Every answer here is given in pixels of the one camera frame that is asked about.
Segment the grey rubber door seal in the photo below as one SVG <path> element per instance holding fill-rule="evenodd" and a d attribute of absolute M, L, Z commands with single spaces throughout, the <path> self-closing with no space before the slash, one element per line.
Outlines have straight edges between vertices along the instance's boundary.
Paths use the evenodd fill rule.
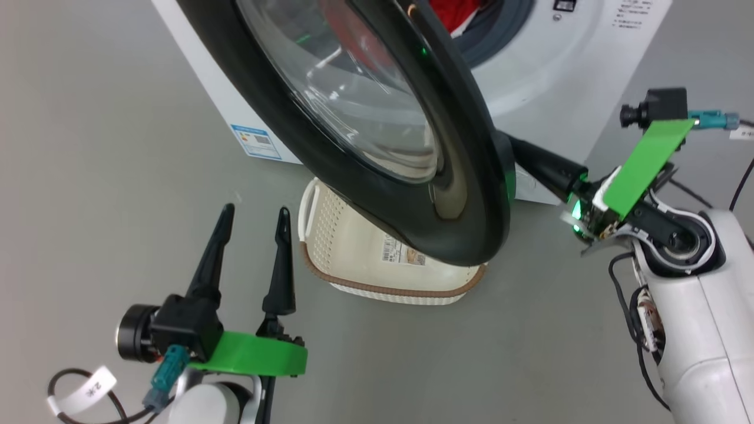
<path fill-rule="evenodd" d="M 536 0 L 482 0 L 466 29 L 453 35 L 469 67 L 478 67 L 501 52 L 525 26 Z"/>

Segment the round black glass washer door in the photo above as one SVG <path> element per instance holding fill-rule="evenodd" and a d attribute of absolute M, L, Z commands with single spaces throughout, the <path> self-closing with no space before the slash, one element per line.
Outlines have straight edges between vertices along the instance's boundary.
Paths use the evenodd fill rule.
<path fill-rule="evenodd" d="M 427 0 L 177 0 L 292 155 L 386 233 L 457 266 L 504 244 L 511 144 Z"/>

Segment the red garment with white trim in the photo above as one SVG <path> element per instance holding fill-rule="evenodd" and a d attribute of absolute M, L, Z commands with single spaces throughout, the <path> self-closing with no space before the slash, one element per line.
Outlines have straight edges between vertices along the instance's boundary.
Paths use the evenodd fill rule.
<path fill-rule="evenodd" d="M 453 38 L 462 35 L 490 2 L 492 0 L 429 0 L 432 10 Z"/>

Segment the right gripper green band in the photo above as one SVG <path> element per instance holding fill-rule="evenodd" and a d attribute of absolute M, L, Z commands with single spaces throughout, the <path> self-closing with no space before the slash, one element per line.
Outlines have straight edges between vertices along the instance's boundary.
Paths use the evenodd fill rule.
<path fill-rule="evenodd" d="M 528 141 L 510 137 L 512 153 L 528 174 L 561 201 L 577 198 L 562 221 L 588 243 L 633 237 L 648 247 L 694 253 L 696 235 L 673 217 L 670 207 L 646 201 L 670 157 L 695 126 L 695 119 L 654 121 L 627 161 L 590 185 L 588 168 Z"/>

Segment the cream perforated laundry basket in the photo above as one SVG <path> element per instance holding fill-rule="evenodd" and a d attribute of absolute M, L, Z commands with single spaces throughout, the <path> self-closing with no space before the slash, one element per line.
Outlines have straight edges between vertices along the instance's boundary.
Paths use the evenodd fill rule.
<path fill-rule="evenodd" d="M 385 234 L 320 180 L 306 186 L 299 245 L 310 271 L 337 290 L 383 302 L 444 306 L 463 298 L 487 272 L 485 264 L 458 267 L 428 256 L 425 266 L 382 262 Z"/>

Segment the blue energy label sticker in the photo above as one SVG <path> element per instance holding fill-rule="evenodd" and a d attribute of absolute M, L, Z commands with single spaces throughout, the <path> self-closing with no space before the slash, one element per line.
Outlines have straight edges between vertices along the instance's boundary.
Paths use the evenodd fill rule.
<path fill-rule="evenodd" d="M 280 153 L 278 153 L 277 148 L 266 131 L 237 124 L 231 124 L 230 128 L 248 156 L 277 161 L 282 160 Z"/>

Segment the printed sticker inside basket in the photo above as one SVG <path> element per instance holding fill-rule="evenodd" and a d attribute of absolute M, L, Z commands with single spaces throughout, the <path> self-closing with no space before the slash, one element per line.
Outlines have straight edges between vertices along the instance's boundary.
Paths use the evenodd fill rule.
<path fill-rule="evenodd" d="M 382 262 L 391 264 L 406 264 L 412 266 L 425 266 L 426 255 L 412 247 L 406 246 L 390 234 L 385 234 L 382 242 Z"/>

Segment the white front-load washing machine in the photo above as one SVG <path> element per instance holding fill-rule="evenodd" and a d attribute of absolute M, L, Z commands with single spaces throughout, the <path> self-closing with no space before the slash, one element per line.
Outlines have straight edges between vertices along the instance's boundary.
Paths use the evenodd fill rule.
<path fill-rule="evenodd" d="M 151 1 L 229 128 L 237 124 L 266 131 L 282 162 L 304 166 L 233 89 L 177 0 Z M 554 11 L 554 0 L 536 0 L 525 26 L 501 52 L 474 68 L 464 59 L 496 131 L 582 164 L 672 2 L 577 0 L 576 10 L 568 13 Z M 566 203 L 512 156 L 514 199 Z"/>

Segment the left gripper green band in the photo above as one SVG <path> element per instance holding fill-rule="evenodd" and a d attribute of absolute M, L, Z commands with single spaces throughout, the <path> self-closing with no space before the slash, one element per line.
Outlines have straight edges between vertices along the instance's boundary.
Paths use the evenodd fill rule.
<path fill-rule="evenodd" d="M 233 231 L 235 206 L 225 204 L 199 265 L 189 284 L 186 297 L 209 300 L 215 307 L 221 303 L 219 282 L 223 268 L 224 248 Z M 192 360 L 189 367 L 208 373 L 243 376 L 284 377 L 305 374 L 309 351 L 301 336 L 290 336 L 280 320 L 296 312 L 293 270 L 291 213 L 279 210 L 275 230 L 276 257 L 271 283 L 262 301 L 264 319 L 256 333 L 224 331 L 209 359 Z"/>

